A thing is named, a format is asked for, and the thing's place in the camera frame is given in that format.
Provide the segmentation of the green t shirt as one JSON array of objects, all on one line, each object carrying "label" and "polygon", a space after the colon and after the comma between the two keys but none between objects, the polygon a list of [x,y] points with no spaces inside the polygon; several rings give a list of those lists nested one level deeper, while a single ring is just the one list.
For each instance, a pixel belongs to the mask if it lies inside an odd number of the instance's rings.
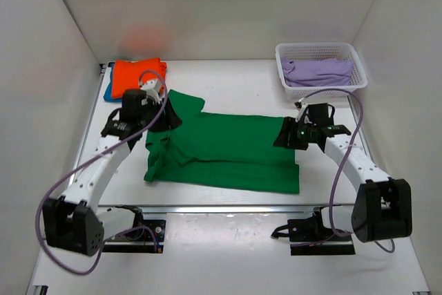
[{"label": "green t shirt", "polygon": [[145,181],[299,194],[294,151],[273,146],[281,117],[207,113],[202,98],[175,90],[169,102],[182,125],[147,134]]}]

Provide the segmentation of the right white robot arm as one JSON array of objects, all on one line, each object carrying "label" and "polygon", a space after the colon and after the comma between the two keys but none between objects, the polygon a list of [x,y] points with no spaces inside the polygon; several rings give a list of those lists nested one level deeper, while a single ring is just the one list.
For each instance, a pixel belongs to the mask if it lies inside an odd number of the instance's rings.
[{"label": "right white robot arm", "polygon": [[411,187],[379,168],[354,143],[350,130],[334,122],[328,103],[296,102],[298,114],[286,117],[273,143],[275,147],[307,150],[316,145],[338,166],[334,182],[345,175],[356,199],[352,207],[316,207],[309,223],[310,234],[325,240],[332,234],[354,234],[361,242],[405,238],[412,233]]}]

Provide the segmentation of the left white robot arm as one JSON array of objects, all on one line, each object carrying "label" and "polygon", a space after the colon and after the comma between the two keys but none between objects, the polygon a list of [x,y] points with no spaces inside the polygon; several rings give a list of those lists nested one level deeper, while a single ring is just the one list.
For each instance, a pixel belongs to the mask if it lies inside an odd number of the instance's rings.
[{"label": "left white robot arm", "polygon": [[176,129],[182,121],[167,97],[154,99],[140,89],[127,90],[100,133],[97,147],[74,182],[42,206],[46,243],[51,247],[94,256],[106,240],[124,233],[137,238],[144,232],[142,211],[117,205],[99,211],[101,197],[120,164],[145,131]]}]

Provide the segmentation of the folded orange t shirt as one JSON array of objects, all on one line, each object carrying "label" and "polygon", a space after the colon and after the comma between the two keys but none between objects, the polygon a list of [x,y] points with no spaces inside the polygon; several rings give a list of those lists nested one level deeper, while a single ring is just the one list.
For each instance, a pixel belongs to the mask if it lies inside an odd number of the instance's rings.
[{"label": "folded orange t shirt", "polygon": [[143,76],[142,83],[151,79],[157,79],[157,76],[151,73],[151,70],[165,79],[167,64],[158,57],[142,61],[117,60],[112,69],[110,96],[113,99],[118,99],[122,97],[126,90],[139,88],[140,75],[147,70],[148,73]]}]

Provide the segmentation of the purple t shirt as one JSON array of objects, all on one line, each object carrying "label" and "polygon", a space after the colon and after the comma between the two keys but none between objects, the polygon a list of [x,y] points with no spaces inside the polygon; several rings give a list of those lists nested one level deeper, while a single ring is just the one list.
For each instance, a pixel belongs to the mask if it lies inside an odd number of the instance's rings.
[{"label": "purple t shirt", "polygon": [[337,58],[308,61],[281,59],[283,77],[290,87],[350,85],[353,65],[353,61]]}]

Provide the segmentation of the folded blue t shirt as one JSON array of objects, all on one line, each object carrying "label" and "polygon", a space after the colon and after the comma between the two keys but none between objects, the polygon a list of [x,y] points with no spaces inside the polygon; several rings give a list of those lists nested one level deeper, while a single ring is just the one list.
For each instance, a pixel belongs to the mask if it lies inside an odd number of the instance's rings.
[{"label": "folded blue t shirt", "polygon": [[104,101],[105,102],[109,102],[109,103],[121,103],[122,99],[121,98],[113,98],[112,97],[112,87],[113,87],[113,68],[114,68],[115,63],[114,62],[110,62],[108,63],[108,67],[110,68],[110,81],[108,83],[108,86],[106,87],[105,93],[104,93]]}]

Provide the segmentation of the white plastic basket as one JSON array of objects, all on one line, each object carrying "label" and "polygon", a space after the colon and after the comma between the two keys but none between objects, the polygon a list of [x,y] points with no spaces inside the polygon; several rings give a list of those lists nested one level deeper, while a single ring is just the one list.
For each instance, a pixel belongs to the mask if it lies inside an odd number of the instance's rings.
[{"label": "white plastic basket", "polygon": [[285,94],[292,99],[322,89],[323,95],[343,96],[339,88],[353,92],[367,85],[356,50],[344,42],[278,44],[276,65]]}]

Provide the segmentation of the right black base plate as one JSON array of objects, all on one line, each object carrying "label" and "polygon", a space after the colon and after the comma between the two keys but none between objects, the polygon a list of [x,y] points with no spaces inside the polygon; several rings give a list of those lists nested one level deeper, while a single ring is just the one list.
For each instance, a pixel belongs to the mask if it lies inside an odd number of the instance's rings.
[{"label": "right black base plate", "polygon": [[353,256],[356,254],[351,236],[337,236],[323,224],[318,211],[308,218],[288,219],[276,227],[271,238],[287,238],[292,256]]}]

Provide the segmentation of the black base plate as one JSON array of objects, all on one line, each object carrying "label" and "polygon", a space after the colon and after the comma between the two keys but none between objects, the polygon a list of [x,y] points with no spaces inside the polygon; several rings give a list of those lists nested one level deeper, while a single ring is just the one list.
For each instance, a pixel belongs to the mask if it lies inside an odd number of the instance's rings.
[{"label": "black base plate", "polygon": [[120,205],[100,213],[99,220],[104,226],[104,252],[161,254],[164,251],[164,215],[148,214],[139,207]]},{"label": "black base plate", "polygon": [[337,236],[323,224],[318,211],[308,218],[288,219],[276,227],[271,238],[287,238],[292,256],[353,256],[356,254],[351,236]]}]

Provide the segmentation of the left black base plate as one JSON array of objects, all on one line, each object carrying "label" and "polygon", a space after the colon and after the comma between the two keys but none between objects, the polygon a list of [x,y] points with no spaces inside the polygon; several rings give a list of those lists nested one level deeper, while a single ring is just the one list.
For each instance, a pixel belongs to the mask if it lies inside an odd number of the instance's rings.
[{"label": "left black base plate", "polygon": [[164,251],[164,215],[148,214],[139,207],[120,205],[100,213],[99,220],[104,226],[104,252],[161,254]]}]

